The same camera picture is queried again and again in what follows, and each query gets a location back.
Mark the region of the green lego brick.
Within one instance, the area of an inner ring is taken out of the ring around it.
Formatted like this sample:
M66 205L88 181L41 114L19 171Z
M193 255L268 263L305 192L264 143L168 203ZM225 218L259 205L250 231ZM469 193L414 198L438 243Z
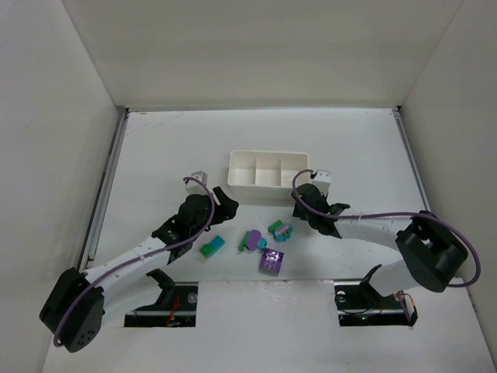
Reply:
M277 220L268 227L268 233L273 234L280 226L283 225L281 220Z

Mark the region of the purple square lego brick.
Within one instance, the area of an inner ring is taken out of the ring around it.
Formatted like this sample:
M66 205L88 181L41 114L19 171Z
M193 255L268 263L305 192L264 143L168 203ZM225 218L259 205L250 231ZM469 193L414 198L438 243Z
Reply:
M259 271L272 276L278 276L283 263L284 253L275 249L265 248L259 262Z

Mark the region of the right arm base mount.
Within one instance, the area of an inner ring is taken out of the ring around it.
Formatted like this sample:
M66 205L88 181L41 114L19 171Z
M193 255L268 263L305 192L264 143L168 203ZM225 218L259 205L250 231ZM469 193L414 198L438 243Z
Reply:
M398 291L380 295L370 280L380 265L373 267L363 278L334 283L334 303L341 327L408 326L418 320L418 311L411 295Z

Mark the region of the teal rounded printed lego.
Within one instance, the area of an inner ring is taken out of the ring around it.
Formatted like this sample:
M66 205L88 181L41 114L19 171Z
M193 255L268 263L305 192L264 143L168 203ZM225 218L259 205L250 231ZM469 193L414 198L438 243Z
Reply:
M276 242L285 242L291 237L292 231L292 226L284 223L274 230L273 238Z

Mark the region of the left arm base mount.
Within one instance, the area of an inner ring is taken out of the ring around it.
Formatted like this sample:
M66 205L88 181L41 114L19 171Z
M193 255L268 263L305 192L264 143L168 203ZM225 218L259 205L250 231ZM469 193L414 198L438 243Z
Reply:
M190 328L196 326L198 282L177 282L162 270L148 274L161 293L154 303L146 304L124 316L125 328Z

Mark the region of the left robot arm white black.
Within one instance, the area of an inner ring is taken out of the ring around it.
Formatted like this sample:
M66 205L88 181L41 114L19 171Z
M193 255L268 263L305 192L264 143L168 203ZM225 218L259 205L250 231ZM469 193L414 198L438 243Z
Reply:
M238 207L218 186L190 194L175 215L133 249L82 272L74 267L64 271L39 315L54 346L70 353L86 347L100 331L110 302L137 281L152 277L163 289L167 277L161 268L188 253L212 226L233 219Z

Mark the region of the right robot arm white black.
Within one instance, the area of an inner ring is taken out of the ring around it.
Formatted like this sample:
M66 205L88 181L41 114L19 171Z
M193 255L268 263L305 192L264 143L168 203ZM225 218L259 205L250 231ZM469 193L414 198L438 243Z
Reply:
M362 279L362 289L373 295L386 297L415 287L441 293L452 286L469 257L474 259L475 273L465 285L473 285L481 276L481 261L469 240L429 211L352 212L348 204L328 204L310 183L294 188L292 196L293 215L320 234L377 244L401 255L394 263L375 265Z

